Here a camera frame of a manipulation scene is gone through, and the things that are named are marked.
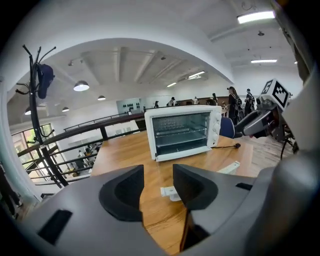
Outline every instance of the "wooden table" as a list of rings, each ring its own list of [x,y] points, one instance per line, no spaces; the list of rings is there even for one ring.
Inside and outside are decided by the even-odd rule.
[[[220,136],[218,147],[232,146],[234,139]],[[186,217],[186,208],[181,201],[162,197],[160,187],[173,186],[173,164],[186,164],[210,171],[218,171],[234,161],[240,162],[236,174],[254,177],[250,172],[253,146],[241,142],[241,147],[214,148],[210,151],[156,162],[151,159],[147,132],[139,132],[103,143],[95,160],[92,174],[97,176],[116,169],[144,165],[144,189],[140,197],[143,224],[153,239],[168,254],[179,252]]]

